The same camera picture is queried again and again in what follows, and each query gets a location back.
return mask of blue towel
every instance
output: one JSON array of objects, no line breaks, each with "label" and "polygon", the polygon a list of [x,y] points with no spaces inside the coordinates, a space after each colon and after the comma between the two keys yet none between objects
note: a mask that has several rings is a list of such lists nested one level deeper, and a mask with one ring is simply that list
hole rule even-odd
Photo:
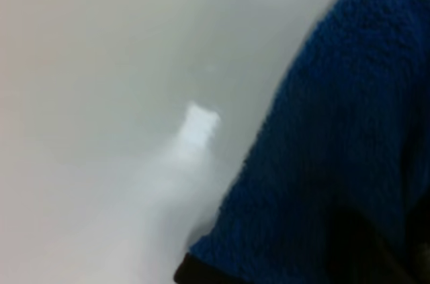
[{"label": "blue towel", "polygon": [[398,258],[430,185],[430,0],[339,0],[282,81],[190,254],[254,284],[329,283],[331,214],[351,208]]}]

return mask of white surface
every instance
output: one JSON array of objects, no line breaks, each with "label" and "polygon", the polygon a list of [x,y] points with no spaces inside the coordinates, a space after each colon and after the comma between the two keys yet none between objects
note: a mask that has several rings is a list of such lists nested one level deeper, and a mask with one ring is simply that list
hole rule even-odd
[{"label": "white surface", "polygon": [[331,1],[0,0],[0,283],[172,283]]}]

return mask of blue fleece fabric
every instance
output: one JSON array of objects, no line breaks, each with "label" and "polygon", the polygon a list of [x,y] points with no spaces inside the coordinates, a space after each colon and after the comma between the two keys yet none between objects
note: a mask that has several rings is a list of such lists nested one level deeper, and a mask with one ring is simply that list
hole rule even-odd
[{"label": "blue fleece fabric", "polygon": [[328,283],[327,221],[350,207],[402,256],[430,184],[429,57],[430,0],[339,0],[191,254],[254,284]]}]

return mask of black fabric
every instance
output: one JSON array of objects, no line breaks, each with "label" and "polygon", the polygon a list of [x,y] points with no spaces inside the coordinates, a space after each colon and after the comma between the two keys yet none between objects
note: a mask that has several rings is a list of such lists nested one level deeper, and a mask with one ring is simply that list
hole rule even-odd
[{"label": "black fabric", "polygon": [[225,275],[187,254],[174,278],[178,284],[252,284]]},{"label": "black fabric", "polygon": [[331,220],[327,273],[333,284],[415,284],[374,227],[359,213]]}]

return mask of dark fabric edge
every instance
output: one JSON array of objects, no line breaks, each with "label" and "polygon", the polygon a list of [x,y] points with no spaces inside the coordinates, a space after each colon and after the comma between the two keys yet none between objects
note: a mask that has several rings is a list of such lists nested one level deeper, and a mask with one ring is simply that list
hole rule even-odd
[{"label": "dark fabric edge", "polygon": [[177,284],[251,284],[226,275],[190,254],[186,254],[173,279]]}]

